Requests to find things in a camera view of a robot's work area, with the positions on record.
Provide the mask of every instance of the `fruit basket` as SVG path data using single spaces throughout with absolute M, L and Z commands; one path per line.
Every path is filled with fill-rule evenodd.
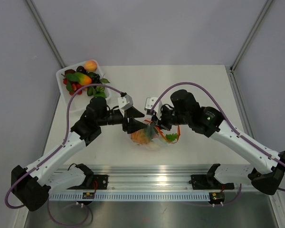
M 93 60 L 94 62 L 96 62 L 97 64 L 97 69 L 94 71 L 94 73 L 99 74 L 100 78 L 104 77 L 104 73 L 101 70 L 99 64 L 97 63 L 97 61 Z M 59 71 L 56 72 L 56 78 L 57 78 L 57 82 L 58 82 L 58 87 L 60 90 L 60 94 L 61 94 L 61 99 L 65 105 L 65 107 L 67 107 L 67 104 L 71 98 L 71 92 L 69 92 L 66 88 L 66 85 L 64 84 L 64 79 L 65 79 L 65 71 L 66 70 L 74 70 L 76 71 L 77 68 L 79 66 L 84 66 L 86 64 L 87 61 L 81 62 L 81 63 L 77 63 L 68 67 L 65 67 Z M 104 89 L 104 94 L 106 96 L 106 101 L 108 102 L 111 98 L 111 91 L 108 88 Z M 86 106 L 89 104 L 90 100 L 92 99 L 93 96 L 88 96 L 87 95 L 87 91 L 83 90 L 83 93 L 81 95 L 77 95 L 75 96 L 71 106 L 70 106 L 70 113 L 75 113 L 75 112 L 79 112 L 79 111 L 83 111 L 85 110 Z

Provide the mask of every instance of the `tabletop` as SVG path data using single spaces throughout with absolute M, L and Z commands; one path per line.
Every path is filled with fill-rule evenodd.
M 129 94 L 133 98 L 134 106 L 143 113 L 147 97 L 159 96 L 166 88 L 178 82 L 194 82 L 206 88 L 231 122 L 239 129 L 243 129 L 224 65 L 102 66 L 101 68 L 105 77 L 111 82 L 110 85 Z M 189 85 L 172 89 L 162 99 L 163 104 L 171 104 L 170 95 L 178 89 L 186 89 L 193 93 L 200 106 L 215 107 L 203 91 Z M 119 95 L 112 91 L 108 105 L 116 106 L 118 97 Z M 70 126 L 79 120 L 82 112 L 70 115 Z M 225 145 L 194 133 L 188 126 L 180 127 L 181 136 L 176 144 L 158 150 L 147 150 L 136 145 L 122 131 L 120 125 L 104 126 L 101 130 L 100 136 L 70 158 L 66 164 L 110 166 L 248 164 Z M 61 143 L 65 131 L 66 107 L 60 99 L 45 153 Z

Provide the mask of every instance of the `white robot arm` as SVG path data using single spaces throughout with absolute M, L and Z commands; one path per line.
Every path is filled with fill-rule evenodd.
M 67 172 L 54 173 L 100 135 L 100 126 L 121 124 L 127 133 L 147 127 L 135 120 L 144 117 L 144 114 L 133 107 L 129 95 L 123 94 L 118 98 L 118 104 L 118 109 L 107 110 L 103 97 L 92 98 L 80 120 L 71 127 L 64 144 L 58 145 L 26 168 L 18 165 L 12 170 L 11 184 L 15 185 L 12 192 L 30 211 L 40 208 L 54 193 L 73 186 L 93 186 L 94 173 L 84 164 L 78 164 Z
M 162 105 L 157 97 L 147 98 L 145 110 L 161 129 L 188 125 L 193 131 L 212 138 L 246 159 L 251 165 L 214 164 L 206 175 L 192 176 L 193 189 L 221 189 L 222 184 L 252 184 L 260 192 L 273 195 L 284 176 L 285 151 L 273 151 L 260 144 L 225 119 L 213 107 L 200 107 L 193 94 L 179 90 L 171 95 L 174 107 Z

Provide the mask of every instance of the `plastic bag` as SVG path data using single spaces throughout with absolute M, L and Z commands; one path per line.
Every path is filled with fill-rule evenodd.
M 169 146 L 176 143 L 180 137 L 179 126 L 177 133 L 170 133 L 160 130 L 159 127 L 155 126 L 149 120 L 144 120 L 144 123 L 147 124 L 148 127 L 130 134 L 130 138 L 134 143 L 146 149 L 155 150 Z

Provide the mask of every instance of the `white wall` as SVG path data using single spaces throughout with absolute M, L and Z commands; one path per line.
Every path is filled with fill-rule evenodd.
M 0 228 L 9 227 L 15 212 L 4 205 L 11 170 L 42 153 L 58 69 L 24 1 L 0 0 Z M 19 205 L 14 196 L 10 201 Z
M 285 150 L 285 0 L 273 4 L 236 79 L 255 137 L 272 149 Z M 285 179 L 281 186 L 285 188 Z
M 265 0 L 34 0 L 67 65 L 231 65 Z

